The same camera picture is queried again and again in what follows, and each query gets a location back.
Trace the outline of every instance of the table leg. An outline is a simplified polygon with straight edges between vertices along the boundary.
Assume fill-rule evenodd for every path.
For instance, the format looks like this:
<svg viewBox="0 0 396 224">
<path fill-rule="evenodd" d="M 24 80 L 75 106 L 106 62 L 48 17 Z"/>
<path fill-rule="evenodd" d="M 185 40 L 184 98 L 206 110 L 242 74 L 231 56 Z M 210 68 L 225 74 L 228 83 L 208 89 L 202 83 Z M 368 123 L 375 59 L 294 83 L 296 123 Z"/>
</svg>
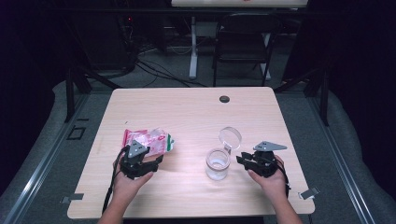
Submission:
<svg viewBox="0 0 396 224">
<path fill-rule="evenodd" d="M 270 41 L 270 34 L 262 34 L 262 38 L 264 38 L 264 44 L 265 46 L 268 45 L 268 41 Z M 264 76 L 264 71 L 265 71 L 265 66 L 267 66 L 266 63 L 261 63 L 260 64 L 260 69 L 262 70 L 262 75 Z M 271 80 L 271 75 L 270 75 L 270 70 L 268 69 L 267 71 L 267 76 L 265 78 L 266 81 Z"/>
<path fill-rule="evenodd" d="M 190 78 L 197 78 L 197 36 L 195 31 L 195 17 L 191 18 L 191 63 L 190 63 Z"/>
</svg>

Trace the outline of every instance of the pink package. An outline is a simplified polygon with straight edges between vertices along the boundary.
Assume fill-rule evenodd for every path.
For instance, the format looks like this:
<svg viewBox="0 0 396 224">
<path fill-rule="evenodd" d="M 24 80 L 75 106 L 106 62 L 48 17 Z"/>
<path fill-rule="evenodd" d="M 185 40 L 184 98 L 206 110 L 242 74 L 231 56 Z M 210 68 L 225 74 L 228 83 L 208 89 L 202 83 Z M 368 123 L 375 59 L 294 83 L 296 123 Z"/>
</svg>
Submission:
<svg viewBox="0 0 396 224">
<path fill-rule="evenodd" d="M 126 129 L 122 145 L 131 145 L 133 140 L 136 140 L 145 147 L 150 147 L 149 153 L 146 154 L 146 157 L 162 155 L 165 152 L 172 150 L 174 143 L 171 135 L 166 133 L 164 130 L 154 129 L 150 132 L 148 130 L 132 132 Z"/>
</svg>

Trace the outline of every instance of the hand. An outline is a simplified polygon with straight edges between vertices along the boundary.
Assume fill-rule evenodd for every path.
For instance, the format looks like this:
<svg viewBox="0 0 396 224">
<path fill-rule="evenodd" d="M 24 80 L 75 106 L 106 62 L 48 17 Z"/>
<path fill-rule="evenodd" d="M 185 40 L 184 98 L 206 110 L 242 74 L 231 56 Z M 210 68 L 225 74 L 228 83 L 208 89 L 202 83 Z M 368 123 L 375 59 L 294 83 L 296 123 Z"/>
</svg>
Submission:
<svg viewBox="0 0 396 224">
<path fill-rule="evenodd" d="M 284 167 L 283 161 L 275 155 L 278 160 L 277 164 L 280 167 Z M 282 172 L 277 169 L 276 172 L 269 177 L 262 177 L 257 175 L 254 171 L 247 171 L 250 177 L 256 181 L 261 187 L 264 195 L 273 202 L 275 199 L 286 198 L 286 183 L 285 176 L 283 176 Z"/>
<path fill-rule="evenodd" d="M 136 196 L 139 189 L 153 176 L 153 173 L 150 172 L 138 179 L 132 180 L 125 176 L 123 172 L 120 172 L 120 162 L 117 164 L 116 174 L 117 175 L 114 179 L 113 198 L 108 205 L 108 208 L 99 219 L 99 224 L 122 223 L 122 216 L 125 213 L 126 208 L 134 199 L 134 196 Z"/>
<path fill-rule="evenodd" d="M 134 199 L 137 192 L 140 188 L 146 184 L 153 176 L 152 172 L 149 172 L 146 175 L 143 175 L 135 180 L 124 175 L 123 172 L 120 171 L 120 162 L 117 165 L 116 170 L 116 178 L 114 179 L 114 189 L 113 189 L 113 201 L 116 201 L 118 204 L 128 206 L 129 203 Z"/>
</svg>

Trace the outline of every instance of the chair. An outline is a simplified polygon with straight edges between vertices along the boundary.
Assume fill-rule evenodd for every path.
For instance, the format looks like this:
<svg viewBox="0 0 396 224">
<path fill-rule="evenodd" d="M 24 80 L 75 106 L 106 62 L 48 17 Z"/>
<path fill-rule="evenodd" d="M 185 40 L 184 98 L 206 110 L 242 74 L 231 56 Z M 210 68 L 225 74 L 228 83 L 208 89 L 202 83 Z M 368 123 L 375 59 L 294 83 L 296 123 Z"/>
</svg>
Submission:
<svg viewBox="0 0 396 224">
<path fill-rule="evenodd" d="M 216 29 L 216 46 L 212 68 L 213 86 L 216 87 L 218 62 L 266 63 L 262 86 L 268 72 L 274 40 L 282 29 L 282 22 L 274 15 L 258 13 L 234 13 L 220 19 Z M 270 34 L 265 44 L 264 35 Z"/>
</svg>

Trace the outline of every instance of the wooden table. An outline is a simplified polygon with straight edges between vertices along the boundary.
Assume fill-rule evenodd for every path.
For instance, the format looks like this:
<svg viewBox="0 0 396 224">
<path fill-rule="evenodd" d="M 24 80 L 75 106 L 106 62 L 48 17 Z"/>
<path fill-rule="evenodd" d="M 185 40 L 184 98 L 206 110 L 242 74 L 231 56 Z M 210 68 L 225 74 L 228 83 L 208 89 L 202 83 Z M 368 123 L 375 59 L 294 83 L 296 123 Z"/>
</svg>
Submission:
<svg viewBox="0 0 396 224">
<path fill-rule="evenodd" d="M 222 95 L 229 96 L 230 102 L 222 103 Z M 227 126 L 242 134 L 242 144 L 232 152 L 227 177 L 215 181 L 205 173 L 205 155 L 212 148 L 222 147 L 219 131 Z M 173 136 L 174 149 L 165 154 L 158 172 L 138 192 L 124 217 L 274 214 L 259 185 L 235 158 L 241 151 L 253 153 L 252 148 L 263 140 L 288 147 L 276 154 L 286 164 L 290 202 L 298 214 L 314 212 L 313 201 L 298 196 L 308 186 L 272 89 L 118 89 L 110 98 L 76 188 L 76 193 L 84 194 L 83 199 L 71 202 L 69 217 L 101 216 L 112 162 L 122 147 L 125 129 L 155 128 Z"/>
</svg>

